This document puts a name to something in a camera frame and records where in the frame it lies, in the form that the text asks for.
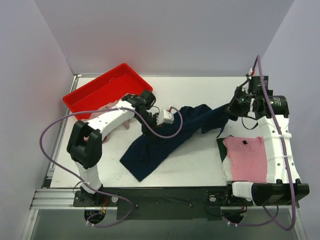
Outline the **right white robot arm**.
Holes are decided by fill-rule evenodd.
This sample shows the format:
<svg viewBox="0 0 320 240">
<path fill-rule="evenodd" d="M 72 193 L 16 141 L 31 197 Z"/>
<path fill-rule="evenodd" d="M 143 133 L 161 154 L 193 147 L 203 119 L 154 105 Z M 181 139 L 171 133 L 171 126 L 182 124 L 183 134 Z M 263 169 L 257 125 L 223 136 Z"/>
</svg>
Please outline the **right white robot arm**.
<svg viewBox="0 0 320 240">
<path fill-rule="evenodd" d="M 273 96 L 262 89 L 245 92 L 238 86 L 229 103 L 227 111 L 235 117 L 255 114 L 261 130 L 266 153 L 266 182 L 233 181 L 231 187 L 223 192 L 223 199 L 229 205 L 241 198 L 253 201 L 257 206 L 288 206 L 310 193 L 307 183 L 302 183 L 296 170 L 291 150 L 289 132 L 289 108 L 284 96 Z"/>
</svg>

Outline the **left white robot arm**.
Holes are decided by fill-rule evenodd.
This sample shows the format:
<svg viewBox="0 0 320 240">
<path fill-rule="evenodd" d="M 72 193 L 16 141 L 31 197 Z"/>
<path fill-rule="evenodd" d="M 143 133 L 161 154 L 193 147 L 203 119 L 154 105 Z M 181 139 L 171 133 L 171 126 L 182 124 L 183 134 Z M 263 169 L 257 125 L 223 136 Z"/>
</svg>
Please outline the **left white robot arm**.
<svg viewBox="0 0 320 240">
<path fill-rule="evenodd" d="M 173 115 L 167 110 L 151 113 L 156 97 L 144 90 L 140 95 L 126 94 L 120 100 L 101 107 L 88 120 L 77 121 L 72 128 L 67 144 L 67 152 L 78 168 L 80 177 L 88 185 L 81 185 L 81 195 L 91 206 L 98 206 L 103 200 L 103 187 L 98 173 L 98 162 L 102 157 L 102 144 L 107 136 L 119 125 L 136 118 L 144 134 L 149 133 L 146 122 L 153 130 L 168 122 Z"/>
</svg>

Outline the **dusty pink t shirt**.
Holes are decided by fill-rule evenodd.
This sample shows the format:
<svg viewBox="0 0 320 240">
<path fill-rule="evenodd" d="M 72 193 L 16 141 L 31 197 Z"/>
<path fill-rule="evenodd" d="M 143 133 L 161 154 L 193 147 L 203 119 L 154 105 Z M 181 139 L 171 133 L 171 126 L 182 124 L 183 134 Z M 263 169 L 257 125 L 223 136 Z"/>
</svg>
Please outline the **dusty pink t shirt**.
<svg viewBox="0 0 320 240">
<path fill-rule="evenodd" d="M 135 114 L 125 108 L 134 110 L 134 107 L 129 102 L 123 100 L 107 104 L 106 106 L 99 108 L 99 110 L 106 111 L 95 112 L 84 122 L 88 123 L 92 129 L 100 130 L 102 143 L 105 143 L 109 139 L 109 134 L 120 125 L 129 129 L 130 120 Z"/>
</svg>

